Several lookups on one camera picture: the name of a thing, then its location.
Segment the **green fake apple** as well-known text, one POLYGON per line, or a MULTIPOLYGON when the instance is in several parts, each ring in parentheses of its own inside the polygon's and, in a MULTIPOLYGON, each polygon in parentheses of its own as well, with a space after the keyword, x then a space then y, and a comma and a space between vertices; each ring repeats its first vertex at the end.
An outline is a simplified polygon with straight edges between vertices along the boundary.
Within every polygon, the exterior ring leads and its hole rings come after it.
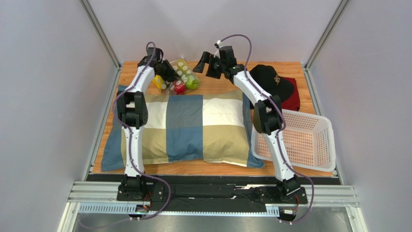
POLYGON ((199 87, 199 85, 200 82, 198 78, 192 75, 187 78, 187 81, 185 83, 186 88, 189 90, 196 90, 199 87))

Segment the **red fake strawberry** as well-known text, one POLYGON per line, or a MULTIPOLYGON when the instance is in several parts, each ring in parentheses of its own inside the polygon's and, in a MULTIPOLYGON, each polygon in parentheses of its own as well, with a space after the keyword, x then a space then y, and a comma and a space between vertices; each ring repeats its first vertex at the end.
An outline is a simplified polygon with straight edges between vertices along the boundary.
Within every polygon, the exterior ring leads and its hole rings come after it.
POLYGON ((175 95, 182 95, 186 92, 186 85, 183 81, 178 80, 172 83, 172 92, 175 95))

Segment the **yellow fake lemon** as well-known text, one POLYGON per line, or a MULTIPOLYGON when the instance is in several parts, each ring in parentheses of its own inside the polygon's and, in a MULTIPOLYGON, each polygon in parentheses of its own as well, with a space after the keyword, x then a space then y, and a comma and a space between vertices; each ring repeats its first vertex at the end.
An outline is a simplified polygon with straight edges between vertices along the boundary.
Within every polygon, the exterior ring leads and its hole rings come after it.
POLYGON ((167 84, 166 82, 162 79, 161 76, 156 75, 152 82, 155 84, 155 86, 159 89, 159 90, 165 90, 167 89, 167 84))

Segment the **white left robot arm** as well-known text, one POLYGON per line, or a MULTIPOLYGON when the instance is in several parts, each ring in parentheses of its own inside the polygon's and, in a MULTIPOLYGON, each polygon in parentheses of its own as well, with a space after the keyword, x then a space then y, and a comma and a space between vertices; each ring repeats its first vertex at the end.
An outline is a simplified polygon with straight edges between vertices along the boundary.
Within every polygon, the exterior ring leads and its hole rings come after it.
POLYGON ((148 121, 145 92, 156 75, 166 84, 179 78, 169 61, 163 57, 163 51, 153 46, 147 48, 147 55, 138 63, 137 73, 131 84, 115 98, 116 120, 123 127, 127 140, 125 176, 119 186, 124 195, 147 195, 147 175, 142 155, 143 132, 148 121))

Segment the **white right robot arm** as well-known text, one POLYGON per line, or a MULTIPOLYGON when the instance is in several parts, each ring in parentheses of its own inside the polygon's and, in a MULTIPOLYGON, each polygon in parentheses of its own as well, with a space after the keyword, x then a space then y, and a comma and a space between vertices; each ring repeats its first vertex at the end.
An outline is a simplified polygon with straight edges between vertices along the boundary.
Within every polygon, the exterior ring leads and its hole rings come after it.
POLYGON ((238 87, 254 105, 253 126, 261 134, 269 148, 275 167, 276 187, 283 198, 292 197, 300 190, 297 172, 292 168, 283 141, 286 123, 278 96, 271 96, 251 76, 247 68, 237 62, 231 46, 218 48, 218 55, 204 51, 198 64, 193 68, 202 73, 207 64, 207 77, 219 79, 222 75, 238 87))

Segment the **clear dotted zip bag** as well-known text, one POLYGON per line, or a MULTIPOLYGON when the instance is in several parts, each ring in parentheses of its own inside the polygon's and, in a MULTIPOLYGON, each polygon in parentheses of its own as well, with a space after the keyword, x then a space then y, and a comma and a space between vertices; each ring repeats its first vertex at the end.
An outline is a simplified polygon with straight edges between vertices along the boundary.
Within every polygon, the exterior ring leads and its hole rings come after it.
MULTIPOLYGON (((179 58, 179 59, 177 59, 177 60, 174 60, 174 61, 172 61, 171 62, 171 65, 174 67, 174 69, 176 70, 176 72, 177 72, 177 74, 179 75, 179 78, 176 80, 176 81, 178 81, 178 80, 181 80, 181 81, 183 81, 184 83, 186 83, 186 81, 187 81, 187 78, 189 77, 189 76, 194 76, 194 77, 197 77, 196 75, 195 75, 195 73, 192 71, 192 69, 190 68, 190 66, 188 65, 188 63, 186 62, 186 60, 184 59, 184 58, 179 58)), ((166 82, 166 84, 167 84, 167 89, 165 89, 165 90, 160 90, 162 93, 164 93, 165 95, 175 95, 175 94, 173 94, 173 92, 172 92, 172 83, 173 82, 166 82)), ((188 92, 191 92, 191 91, 195 91, 195 90, 189 90, 189 89, 187 89, 186 88, 186 92, 184 93, 184 94, 186 94, 186 93, 188 93, 188 92)))

